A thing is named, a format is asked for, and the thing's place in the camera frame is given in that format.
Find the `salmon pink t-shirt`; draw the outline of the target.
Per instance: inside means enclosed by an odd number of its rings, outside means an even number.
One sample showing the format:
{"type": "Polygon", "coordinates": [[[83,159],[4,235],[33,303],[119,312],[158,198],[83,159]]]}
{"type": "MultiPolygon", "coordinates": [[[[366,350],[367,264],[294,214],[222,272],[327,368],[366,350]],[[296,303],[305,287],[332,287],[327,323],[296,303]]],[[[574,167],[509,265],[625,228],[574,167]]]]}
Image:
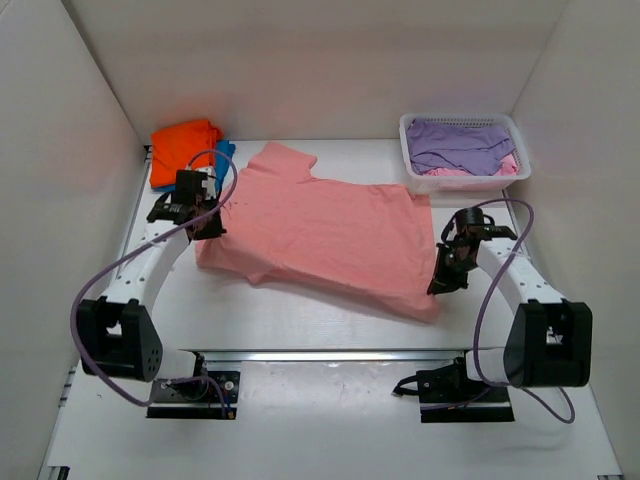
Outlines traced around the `salmon pink t-shirt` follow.
{"type": "Polygon", "coordinates": [[[432,323],[436,260],[431,202],[399,184],[316,178],[316,157],[269,142],[238,174],[226,229],[195,247],[201,269],[251,284],[286,281],[351,295],[432,323]]]}

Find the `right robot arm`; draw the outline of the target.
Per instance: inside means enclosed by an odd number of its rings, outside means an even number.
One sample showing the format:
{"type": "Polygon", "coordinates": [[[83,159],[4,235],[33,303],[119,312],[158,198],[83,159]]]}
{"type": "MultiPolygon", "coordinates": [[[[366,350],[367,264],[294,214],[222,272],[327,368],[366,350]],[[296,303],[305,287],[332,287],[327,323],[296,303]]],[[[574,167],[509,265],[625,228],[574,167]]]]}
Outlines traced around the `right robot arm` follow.
{"type": "Polygon", "coordinates": [[[589,381],[592,312],[554,289],[520,254],[521,243],[477,206],[457,211],[442,232],[428,294],[465,289],[470,272],[480,269],[491,279],[487,293],[500,293],[514,314],[502,347],[481,348],[481,328],[474,328],[464,366],[448,376],[449,391],[460,400],[473,399],[484,384],[523,389],[589,381]]]}

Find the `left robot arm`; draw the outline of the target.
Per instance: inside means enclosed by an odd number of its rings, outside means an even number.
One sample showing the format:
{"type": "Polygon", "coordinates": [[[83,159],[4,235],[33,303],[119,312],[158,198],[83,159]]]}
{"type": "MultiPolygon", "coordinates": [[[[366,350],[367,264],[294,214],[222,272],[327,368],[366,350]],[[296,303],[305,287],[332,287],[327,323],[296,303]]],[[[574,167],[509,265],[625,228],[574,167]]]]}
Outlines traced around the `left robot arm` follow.
{"type": "Polygon", "coordinates": [[[226,232],[218,195],[212,167],[178,171],[174,190],[157,198],[146,217],[140,244],[147,248],[124,262],[98,299],[80,302],[79,339],[108,377],[172,380],[188,398],[208,389],[203,356],[165,347],[151,314],[171,268],[191,242],[226,232]]]}

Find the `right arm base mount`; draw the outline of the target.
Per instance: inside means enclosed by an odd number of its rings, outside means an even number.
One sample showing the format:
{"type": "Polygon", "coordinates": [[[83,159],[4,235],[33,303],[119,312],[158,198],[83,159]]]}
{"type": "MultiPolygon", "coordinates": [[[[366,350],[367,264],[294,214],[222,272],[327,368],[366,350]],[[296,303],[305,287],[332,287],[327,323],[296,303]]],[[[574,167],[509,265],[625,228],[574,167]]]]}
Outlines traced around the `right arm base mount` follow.
{"type": "Polygon", "coordinates": [[[507,388],[470,379],[462,356],[417,370],[401,379],[392,394],[416,397],[422,424],[515,421],[507,388]]]}

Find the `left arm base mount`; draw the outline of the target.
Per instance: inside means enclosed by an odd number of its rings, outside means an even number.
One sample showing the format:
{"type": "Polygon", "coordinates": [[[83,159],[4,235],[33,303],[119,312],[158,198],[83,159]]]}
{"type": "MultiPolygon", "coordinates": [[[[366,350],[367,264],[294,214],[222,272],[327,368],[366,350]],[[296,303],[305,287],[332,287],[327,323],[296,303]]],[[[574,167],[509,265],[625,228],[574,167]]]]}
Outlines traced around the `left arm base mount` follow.
{"type": "Polygon", "coordinates": [[[215,361],[198,353],[194,375],[208,376],[210,381],[183,384],[154,382],[151,395],[155,402],[147,407],[146,417],[163,420],[236,420],[241,387],[240,364],[215,361]]]}

